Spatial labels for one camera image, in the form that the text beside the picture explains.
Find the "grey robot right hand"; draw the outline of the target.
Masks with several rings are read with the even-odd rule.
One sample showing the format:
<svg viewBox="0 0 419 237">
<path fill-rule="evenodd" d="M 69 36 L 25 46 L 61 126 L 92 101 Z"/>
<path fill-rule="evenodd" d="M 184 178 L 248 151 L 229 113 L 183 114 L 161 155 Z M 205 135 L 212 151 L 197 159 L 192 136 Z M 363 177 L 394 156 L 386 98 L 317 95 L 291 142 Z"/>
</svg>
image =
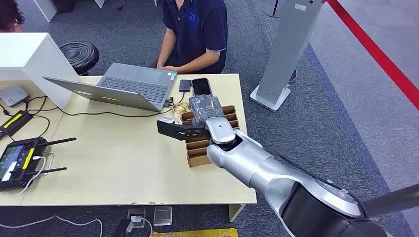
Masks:
<svg viewBox="0 0 419 237">
<path fill-rule="evenodd" d="M 210 118 L 224 116 L 218 97 L 213 95 L 194 95 L 189 98 L 189 106 L 193 112 L 193 125 L 204 125 Z"/>
</svg>

